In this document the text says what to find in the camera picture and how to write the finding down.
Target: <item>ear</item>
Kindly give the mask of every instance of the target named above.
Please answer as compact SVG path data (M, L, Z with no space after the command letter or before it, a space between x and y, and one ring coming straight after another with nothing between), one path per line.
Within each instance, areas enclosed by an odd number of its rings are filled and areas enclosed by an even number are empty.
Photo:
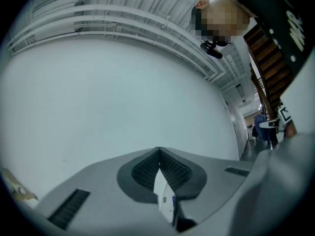
M205 9L208 6L209 6L209 0L198 0L196 4L196 8L200 10Z

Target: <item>black camera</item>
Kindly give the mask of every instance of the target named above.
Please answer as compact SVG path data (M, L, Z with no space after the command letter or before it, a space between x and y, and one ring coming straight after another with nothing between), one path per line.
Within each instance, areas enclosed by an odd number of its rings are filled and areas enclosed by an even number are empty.
M215 47L217 45L226 46L227 43L224 41L213 41L212 43L210 43L208 40L206 40L204 41L204 43L200 45L200 48L208 55L213 56L217 59L221 59L223 57L222 53L219 53L218 51L215 50Z

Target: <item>ceiling light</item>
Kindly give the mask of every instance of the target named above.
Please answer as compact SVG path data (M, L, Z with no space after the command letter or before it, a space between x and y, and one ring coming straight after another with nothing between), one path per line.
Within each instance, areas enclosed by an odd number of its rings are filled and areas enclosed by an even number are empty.
M238 93L240 94L241 97L245 95L241 84L238 84L236 86L236 89L238 90Z

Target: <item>person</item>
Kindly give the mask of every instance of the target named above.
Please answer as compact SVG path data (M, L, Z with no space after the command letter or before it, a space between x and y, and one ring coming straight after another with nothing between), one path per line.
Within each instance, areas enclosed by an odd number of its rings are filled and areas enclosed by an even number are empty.
M232 36L243 35L250 18L255 18L296 75L314 47L308 1L198 0L190 23L207 40L230 42Z

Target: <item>black shirt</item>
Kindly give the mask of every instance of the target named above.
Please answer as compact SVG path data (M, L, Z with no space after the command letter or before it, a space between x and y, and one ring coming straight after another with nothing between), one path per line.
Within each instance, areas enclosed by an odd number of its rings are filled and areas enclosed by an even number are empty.
M278 44L296 75L314 47L314 0L236 0L259 17L264 33Z

